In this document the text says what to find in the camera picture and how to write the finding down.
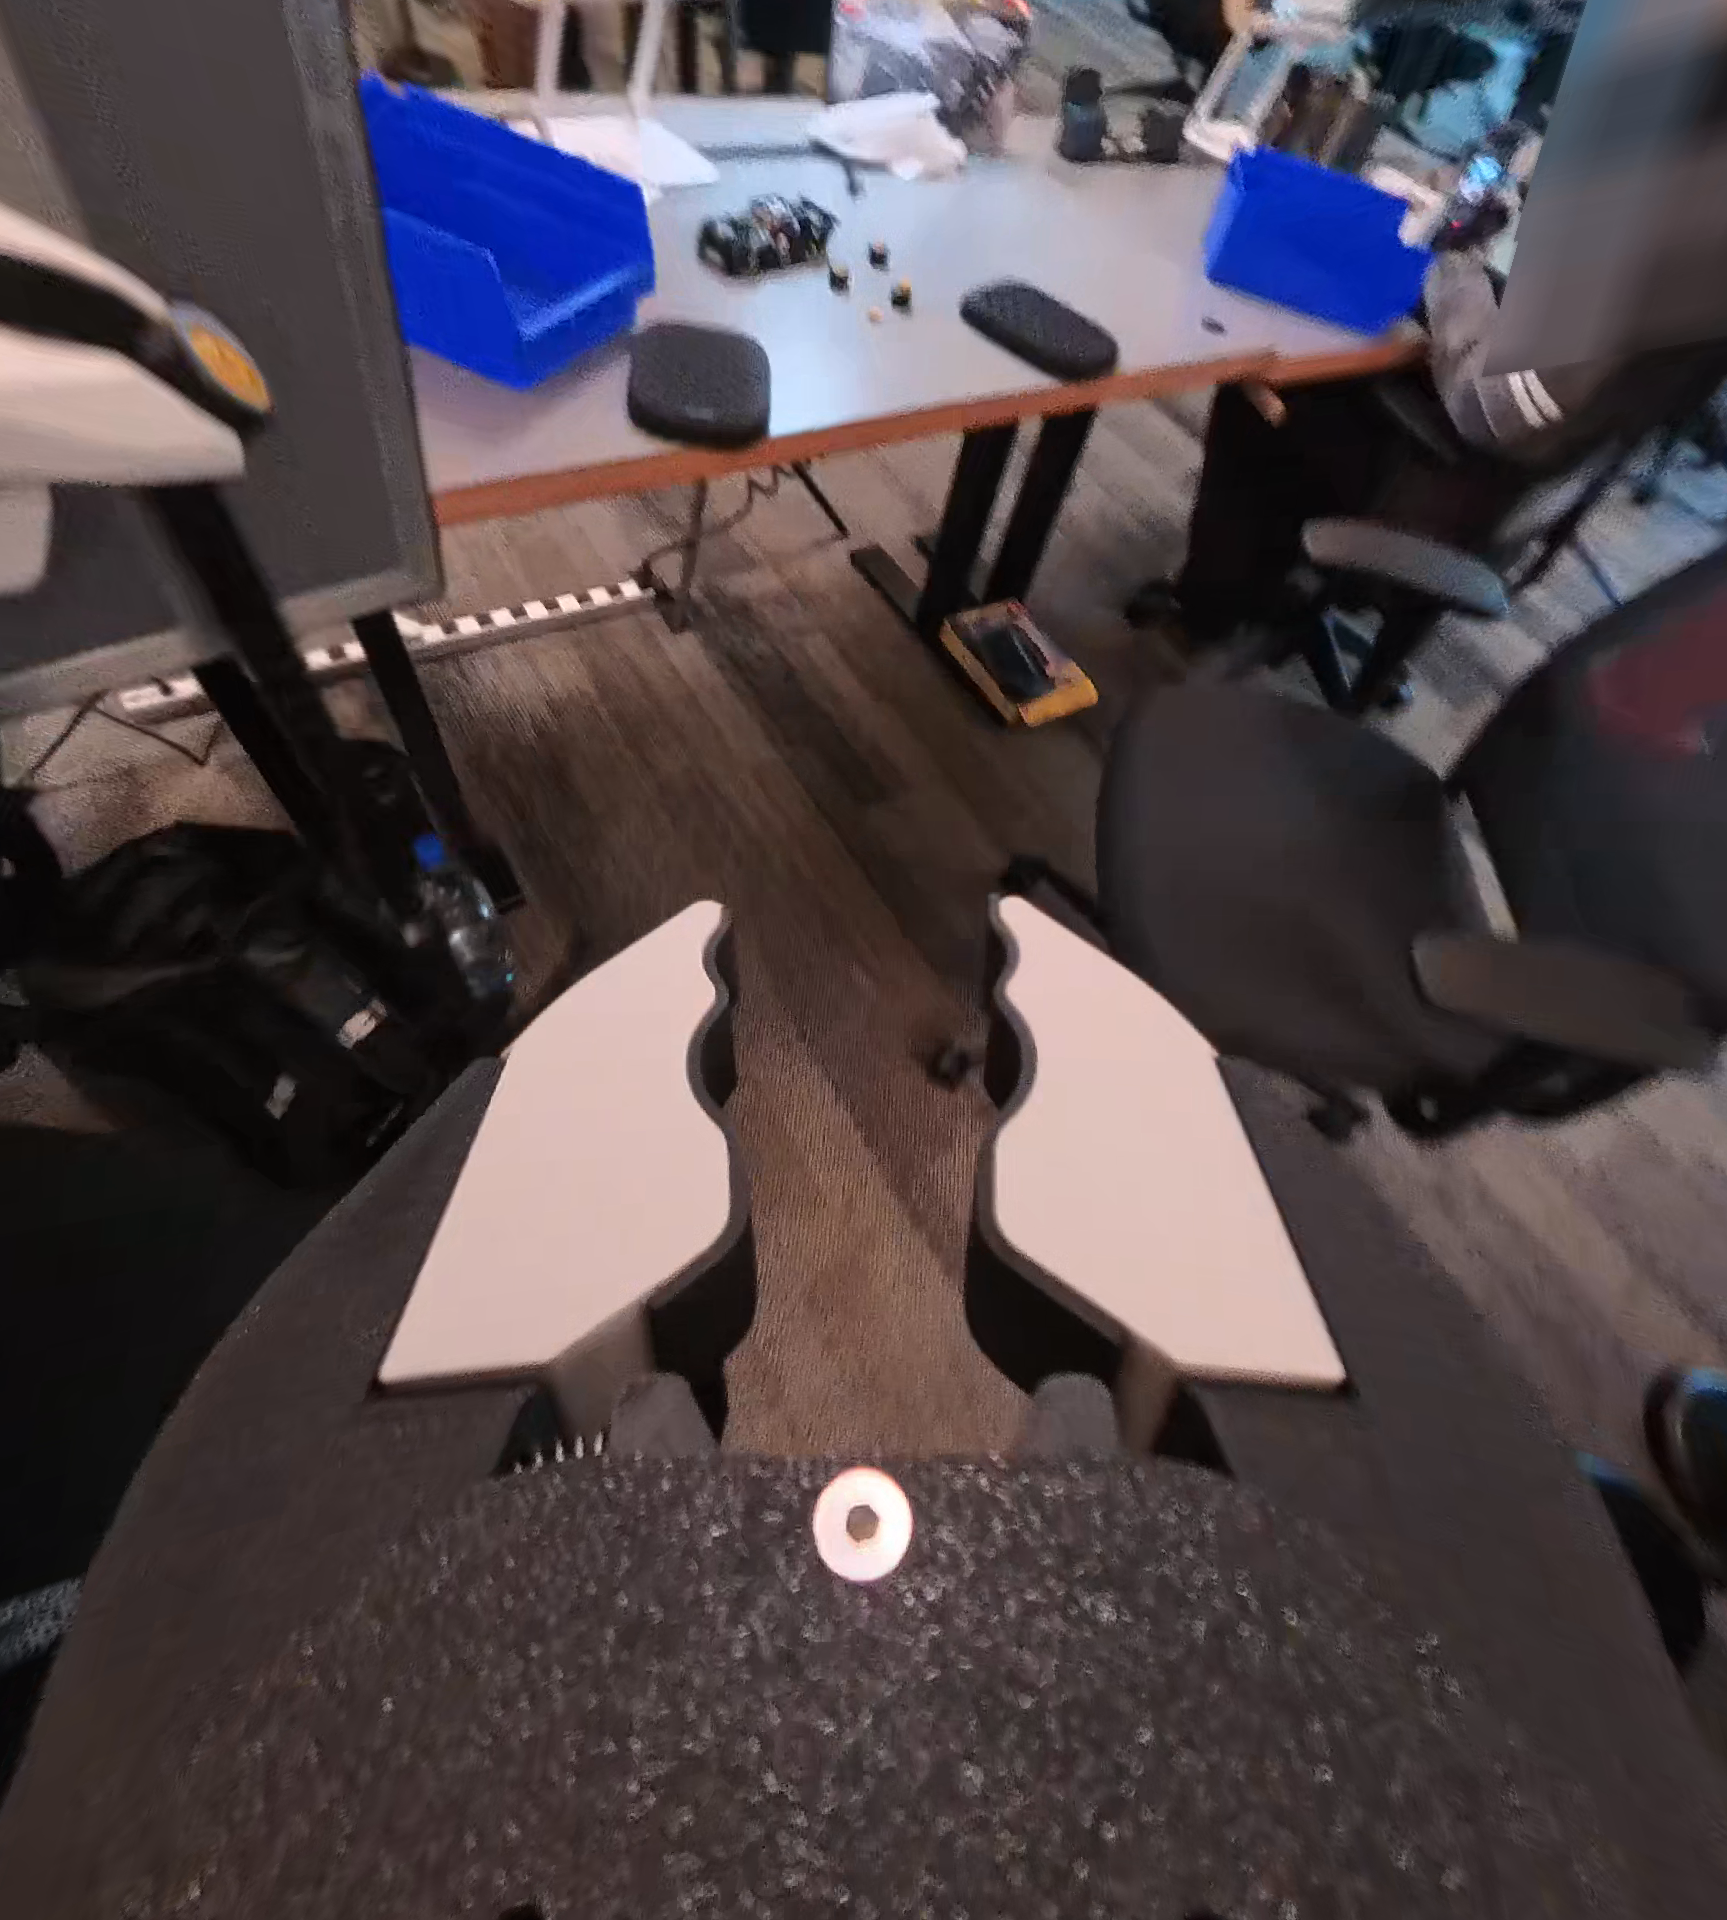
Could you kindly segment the dark panel light stand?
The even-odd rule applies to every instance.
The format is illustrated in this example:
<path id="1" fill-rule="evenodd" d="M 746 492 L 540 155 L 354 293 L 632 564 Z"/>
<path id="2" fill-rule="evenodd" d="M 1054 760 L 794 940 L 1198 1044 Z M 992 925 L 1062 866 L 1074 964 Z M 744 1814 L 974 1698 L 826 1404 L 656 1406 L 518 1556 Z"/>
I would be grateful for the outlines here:
<path id="1" fill-rule="evenodd" d="M 444 588 L 346 5 L 0 2 L 0 202 L 228 327 L 270 383 L 232 515 L 298 647 L 352 626 L 438 830 L 472 820 L 386 617 Z M 232 648 L 142 509 L 66 492 L 60 581 L 0 602 L 0 724 Z"/>

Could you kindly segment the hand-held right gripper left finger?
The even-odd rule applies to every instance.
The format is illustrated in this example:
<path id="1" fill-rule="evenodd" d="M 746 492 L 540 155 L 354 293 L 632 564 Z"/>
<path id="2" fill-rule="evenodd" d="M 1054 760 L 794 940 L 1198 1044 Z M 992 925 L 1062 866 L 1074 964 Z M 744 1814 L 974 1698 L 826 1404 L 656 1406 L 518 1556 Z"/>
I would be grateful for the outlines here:
<path id="1" fill-rule="evenodd" d="M 736 1000 L 730 908 L 698 901 L 504 1050 L 380 1393 L 522 1386 L 578 1443 L 668 1376 L 724 1439 L 728 1367 L 754 1327 Z"/>

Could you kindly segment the black backpack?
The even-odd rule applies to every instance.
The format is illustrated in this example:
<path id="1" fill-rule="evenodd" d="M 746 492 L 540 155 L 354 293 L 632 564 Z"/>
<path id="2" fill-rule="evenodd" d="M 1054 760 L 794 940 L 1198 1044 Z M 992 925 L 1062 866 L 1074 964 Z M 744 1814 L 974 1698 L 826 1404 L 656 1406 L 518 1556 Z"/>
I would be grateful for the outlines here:
<path id="1" fill-rule="evenodd" d="M 370 902 L 274 828 L 180 822 L 72 876 L 16 968 L 88 1093 L 138 1093 L 286 1189 L 354 1182 L 516 1013 L 492 1044 L 432 1013 L 404 926 L 412 840 L 438 830 L 400 750 L 348 757 L 402 895 Z"/>

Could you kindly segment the white power strip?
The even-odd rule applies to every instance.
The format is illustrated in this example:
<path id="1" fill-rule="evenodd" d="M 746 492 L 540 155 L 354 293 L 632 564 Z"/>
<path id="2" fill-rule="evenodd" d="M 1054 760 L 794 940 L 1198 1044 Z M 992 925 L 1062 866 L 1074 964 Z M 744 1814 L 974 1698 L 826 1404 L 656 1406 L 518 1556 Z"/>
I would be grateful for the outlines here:
<path id="1" fill-rule="evenodd" d="M 498 651 L 654 612 L 666 599 L 654 581 L 626 578 L 608 587 L 494 606 L 486 612 L 460 614 L 448 620 L 426 620 L 398 611 L 394 623 L 404 652 L 422 664 L 426 661 L 464 659 L 478 651 Z M 210 711 L 212 701 L 196 672 L 188 670 L 124 686 L 106 697 L 104 709 L 128 724 L 156 727 Z"/>

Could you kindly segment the grey office chair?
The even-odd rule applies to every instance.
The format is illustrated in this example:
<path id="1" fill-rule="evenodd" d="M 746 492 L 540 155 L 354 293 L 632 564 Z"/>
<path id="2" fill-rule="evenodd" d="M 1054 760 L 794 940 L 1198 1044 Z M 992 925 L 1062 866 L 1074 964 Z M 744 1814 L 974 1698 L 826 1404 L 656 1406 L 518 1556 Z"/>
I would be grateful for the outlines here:
<path id="1" fill-rule="evenodd" d="M 1058 1023 L 1282 1072 L 1340 1141 L 1358 1095 L 1422 1141 L 1562 1121 L 1727 1044 L 1727 545 L 1528 674 L 1446 773 L 1254 684 L 1118 728 L 1088 899 L 1020 863 L 990 901 L 984 1076 Z"/>

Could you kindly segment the grey work table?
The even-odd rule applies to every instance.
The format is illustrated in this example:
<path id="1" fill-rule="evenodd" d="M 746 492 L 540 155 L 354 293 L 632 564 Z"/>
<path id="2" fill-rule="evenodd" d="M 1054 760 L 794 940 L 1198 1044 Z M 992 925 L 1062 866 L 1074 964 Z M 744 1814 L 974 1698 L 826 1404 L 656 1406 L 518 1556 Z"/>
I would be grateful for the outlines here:
<path id="1" fill-rule="evenodd" d="M 974 156 L 948 181 L 906 182 L 844 169 L 806 138 L 806 98 L 694 97 L 654 104 L 654 118 L 710 153 L 714 188 L 656 202 L 650 229 L 658 285 L 640 317 L 732 329 L 758 338 L 774 375 L 772 437 L 740 449 L 670 445 L 628 418 L 622 348 L 592 353 L 528 394 L 510 392 L 422 350 L 412 353 L 426 488 L 440 525 L 464 526 L 580 502 L 660 492 L 760 468 L 848 457 L 944 435 L 962 438 L 924 581 L 878 546 L 852 564 L 926 641 L 972 602 L 978 551 L 1020 423 L 1076 418 L 1046 430 L 1030 459 L 996 564 L 996 596 L 1024 601 L 1090 437 L 1096 413 L 1256 381 L 1268 388 L 1412 366 L 1420 342 L 1396 327 L 1378 338 L 1318 324 L 1230 294 L 1204 272 L 1222 175 L 1074 164 L 1054 150 L 1056 125 L 1014 122 L 1002 156 Z M 754 197 L 806 195 L 838 212 L 838 256 L 854 291 L 796 271 L 732 283 L 696 256 L 702 218 Z M 868 264 L 868 245 L 890 267 Z M 1018 279 L 1108 329 L 1116 372 L 1058 383 L 972 333 L 960 300 Z M 916 310 L 888 310 L 910 280 Z"/>

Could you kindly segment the yellow black device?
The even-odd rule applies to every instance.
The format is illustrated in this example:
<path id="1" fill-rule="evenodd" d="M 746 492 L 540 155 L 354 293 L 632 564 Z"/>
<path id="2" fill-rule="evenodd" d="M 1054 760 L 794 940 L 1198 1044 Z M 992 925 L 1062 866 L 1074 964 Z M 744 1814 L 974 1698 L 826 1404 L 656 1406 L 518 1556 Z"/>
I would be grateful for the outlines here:
<path id="1" fill-rule="evenodd" d="M 942 623 L 940 641 L 968 684 L 1008 728 L 1042 731 L 1098 707 L 1086 670 L 1004 599 Z"/>

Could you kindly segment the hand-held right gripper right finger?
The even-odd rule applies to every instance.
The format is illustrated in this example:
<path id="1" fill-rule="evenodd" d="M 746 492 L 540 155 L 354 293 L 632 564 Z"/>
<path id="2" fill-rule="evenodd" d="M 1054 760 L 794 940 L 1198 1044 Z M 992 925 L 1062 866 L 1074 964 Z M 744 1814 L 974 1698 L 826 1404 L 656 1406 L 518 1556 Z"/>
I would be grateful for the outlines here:
<path id="1" fill-rule="evenodd" d="M 988 901 L 992 1122 L 970 1332 L 1026 1395 L 1084 1378 L 1120 1443 L 1206 1458 L 1204 1388 L 1334 1401 L 1352 1380 L 1214 1047 L 1116 956 Z"/>

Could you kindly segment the black lego car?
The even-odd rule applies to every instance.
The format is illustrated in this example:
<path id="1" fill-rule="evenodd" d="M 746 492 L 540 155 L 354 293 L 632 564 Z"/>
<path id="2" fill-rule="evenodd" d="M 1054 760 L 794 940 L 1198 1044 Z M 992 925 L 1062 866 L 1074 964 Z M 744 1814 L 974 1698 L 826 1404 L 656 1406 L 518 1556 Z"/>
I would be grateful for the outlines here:
<path id="1" fill-rule="evenodd" d="M 810 198 L 760 197 L 746 208 L 706 218 L 696 235 L 700 262 L 728 280 L 822 269 L 840 220 Z"/>

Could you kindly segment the plastic water bottle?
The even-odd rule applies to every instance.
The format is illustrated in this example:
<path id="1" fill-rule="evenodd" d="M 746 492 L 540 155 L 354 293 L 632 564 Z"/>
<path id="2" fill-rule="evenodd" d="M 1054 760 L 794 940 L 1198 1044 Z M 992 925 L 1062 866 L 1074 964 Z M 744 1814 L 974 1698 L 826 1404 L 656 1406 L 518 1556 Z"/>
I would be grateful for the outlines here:
<path id="1" fill-rule="evenodd" d="M 436 830 L 410 846 L 416 977 L 432 1013 L 474 1044 L 500 1037 L 516 1003 L 516 954 L 492 895 Z"/>

